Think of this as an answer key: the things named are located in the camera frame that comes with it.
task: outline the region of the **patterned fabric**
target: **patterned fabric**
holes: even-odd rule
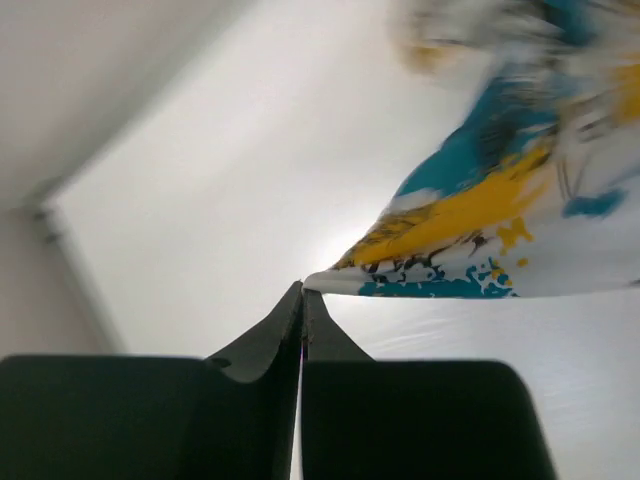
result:
[[[487,10],[460,18],[464,4]],[[417,30],[428,32],[430,22],[439,28],[423,33],[416,48],[490,46],[499,68],[464,123],[409,175],[369,232],[305,287],[505,298],[637,285],[638,2],[420,5]],[[495,22],[483,23],[487,12]]]

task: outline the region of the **black plastic part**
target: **black plastic part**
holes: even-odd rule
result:
[[[0,479],[288,479],[301,300],[205,361],[5,360]]]
[[[495,362],[375,362],[296,282],[205,360],[0,363],[0,480],[553,479],[527,391]]]
[[[373,361],[333,321],[320,293],[304,293],[304,316],[303,341],[306,360]]]
[[[529,395],[493,362],[308,362],[305,480],[551,480]]]

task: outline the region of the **motion blur fabric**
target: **motion blur fabric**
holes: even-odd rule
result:
[[[461,21],[465,2],[485,2],[499,31]],[[421,31],[441,27],[420,48],[484,48],[478,38],[491,37],[492,78],[369,232],[305,287],[507,298],[639,283],[638,2],[423,3]]]

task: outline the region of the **white surface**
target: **white surface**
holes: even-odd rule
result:
[[[260,2],[52,200],[127,351],[224,346],[334,261],[459,122],[481,75],[444,90],[406,73],[385,10]],[[561,478],[635,478],[637,292],[327,303],[378,357],[511,363]]]
[[[106,141],[225,1],[0,0],[0,208]]]
[[[30,218],[0,214],[0,359],[14,353],[101,353]]]

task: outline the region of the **black object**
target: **black object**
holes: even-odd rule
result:
[[[286,479],[301,355],[305,480],[554,478],[510,368],[375,362],[301,287],[205,360],[0,363],[0,480]]]

